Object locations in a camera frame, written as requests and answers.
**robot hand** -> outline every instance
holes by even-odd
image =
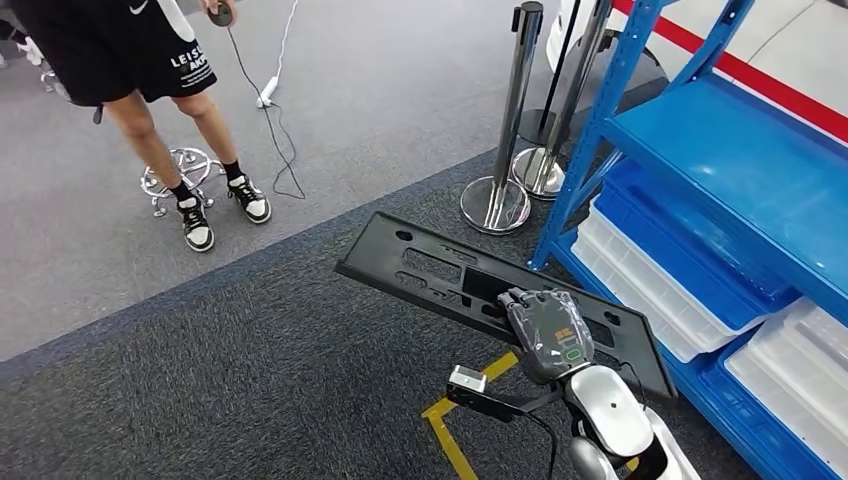
[[[548,384],[592,361],[589,327],[568,292],[511,288],[498,301],[521,344],[524,371],[534,382]]]

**black plastic panel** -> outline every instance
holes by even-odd
[[[386,213],[371,217],[336,271],[512,345],[517,339],[497,295],[511,287],[565,290],[598,336],[595,349],[602,353],[596,360],[604,359],[598,363],[616,368],[628,362],[646,393],[657,399],[677,398],[641,313]],[[618,368],[618,373],[638,389],[629,368]]]

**person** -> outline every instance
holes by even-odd
[[[219,0],[201,0],[213,13]],[[233,12],[234,0],[221,0]],[[156,132],[147,103],[169,97],[191,117],[224,165],[227,195],[253,223],[271,218],[271,205],[242,171],[224,116],[206,93],[217,78],[176,0],[11,0],[64,84],[71,101],[103,105],[133,151],[173,192],[188,246],[215,243],[203,203],[183,182]]]
[[[33,43],[32,38],[26,32],[16,28],[8,20],[0,18],[0,40],[15,42],[18,50],[26,54],[27,60],[35,66],[41,65],[41,51]],[[0,56],[0,67],[4,65],[3,57]]]

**black and white sneaker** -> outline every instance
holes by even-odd
[[[261,190],[253,185],[247,175],[227,182],[230,191],[227,196],[235,197],[247,218],[256,224],[265,223],[271,218],[271,203]]]
[[[206,252],[215,245],[215,234],[209,228],[203,203],[197,197],[177,202],[177,210],[183,214],[183,231],[186,243],[195,252]]]

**stanchion post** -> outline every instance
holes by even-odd
[[[589,77],[592,63],[606,31],[607,19],[612,10],[612,0],[596,0],[586,24],[578,49],[579,58],[574,75],[568,78],[562,105],[557,114],[548,143],[544,148],[529,148],[516,155],[512,174],[527,189],[527,193],[540,200],[556,198],[565,174],[557,163],[562,145],[571,135],[571,119],[577,110],[580,93]]]
[[[551,86],[548,87],[548,97],[545,99],[545,107],[541,110],[527,110],[521,114],[521,123],[518,125],[518,136],[534,145],[544,145],[548,141],[548,136],[550,136],[554,122],[556,122],[556,113],[551,111],[551,103],[553,103],[554,95],[556,95],[559,77],[562,75],[562,67],[565,65],[565,53],[571,44],[571,34],[574,32],[574,24],[577,23],[577,12],[579,10],[580,0],[574,0],[568,27],[565,29],[562,46],[559,49],[559,58],[554,67],[554,77],[551,79]]]
[[[527,193],[509,177],[530,66],[541,28],[541,3],[529,1],[515,8],[512,31],[517,35],[495,172],[492,176],[471,182],[460,198],[460,209],[465,220],[484,233],[505,235],[523,225],[530,216]]]

